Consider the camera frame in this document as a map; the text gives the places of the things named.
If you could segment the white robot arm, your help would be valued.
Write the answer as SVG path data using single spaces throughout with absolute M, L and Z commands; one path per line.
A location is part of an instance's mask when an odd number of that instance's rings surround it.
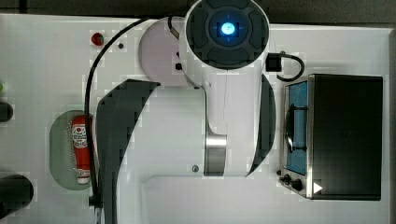
M 254 172 L 271 148 L 275 116 L 263 74 L 269 35 L 254 0 L 197 0 L 179 29 L 186 86 L 127 79 L 99 101 L 101 224 L 149 224 L 151 178 Z

